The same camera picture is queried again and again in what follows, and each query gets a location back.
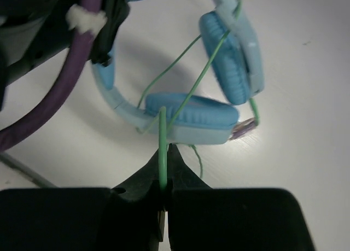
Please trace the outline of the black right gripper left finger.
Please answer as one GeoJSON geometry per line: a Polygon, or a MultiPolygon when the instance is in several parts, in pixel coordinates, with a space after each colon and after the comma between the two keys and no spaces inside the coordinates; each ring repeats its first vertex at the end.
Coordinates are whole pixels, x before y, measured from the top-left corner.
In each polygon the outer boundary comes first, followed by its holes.
{"type": "Polygon", "coordinates": [[[157,154],[114,188],[59,188],[6,154],[1,160],[35,184],[1,191],[1,250],[158,250],[157,154]]]}

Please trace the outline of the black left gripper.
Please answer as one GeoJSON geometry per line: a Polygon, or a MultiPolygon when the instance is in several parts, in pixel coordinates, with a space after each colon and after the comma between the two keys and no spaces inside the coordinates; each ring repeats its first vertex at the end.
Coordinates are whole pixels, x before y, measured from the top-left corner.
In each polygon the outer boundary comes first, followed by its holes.
{"type": "Polygon", "coordinates": [[[102,10],[106,14],[107,22],[94,41],[91,62],[107,67],[112,62],[109,52],[119,27],[130,13],[130,7],[126,0],[102,0],[102,10]]]}

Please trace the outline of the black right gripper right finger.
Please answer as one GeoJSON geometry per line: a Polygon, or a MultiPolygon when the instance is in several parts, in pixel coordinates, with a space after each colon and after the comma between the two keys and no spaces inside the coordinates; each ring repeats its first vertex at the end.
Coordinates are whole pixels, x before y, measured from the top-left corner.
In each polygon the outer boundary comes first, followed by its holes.
{"type": "Polygon", "coordinates": [[[279,188],[213,189],[168,157],[168,236],[172,250],[314,250],[301,207],[279,188]]]}

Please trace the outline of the light blue headphones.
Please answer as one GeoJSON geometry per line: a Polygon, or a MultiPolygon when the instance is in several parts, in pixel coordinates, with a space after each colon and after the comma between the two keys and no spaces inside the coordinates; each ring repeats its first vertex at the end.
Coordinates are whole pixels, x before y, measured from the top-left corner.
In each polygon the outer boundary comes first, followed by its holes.
{"type": "Polygon", "coordinates": [[[158,133],[165,110],[166,138],[182,144],[224,144],[259,125],[254,96],[264,89],[263,63],[254,28],[241,0],[213,0],[215,8],[201,17],[199,39],[226,102],[188,93],[145,91],[138,105],[129,103],[114,85],[114,63],[93,65],[96,85],[118,116],[140,133],[158,133]]]}

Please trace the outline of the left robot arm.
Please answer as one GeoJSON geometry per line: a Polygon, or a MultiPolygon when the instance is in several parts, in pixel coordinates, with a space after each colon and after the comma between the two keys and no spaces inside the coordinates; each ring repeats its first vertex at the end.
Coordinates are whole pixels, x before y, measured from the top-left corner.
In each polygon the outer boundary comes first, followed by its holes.
{"type": "MultiPolygon", "coordinates": [[[[66,12],[80,0],[1,0],[1,100],[12,82],[70,46],[66,12]]],[[[102,0],[107,22],[94,41],[89,60],[107,67],[110,51],[130,7],[126,0],[102,0]]]]}

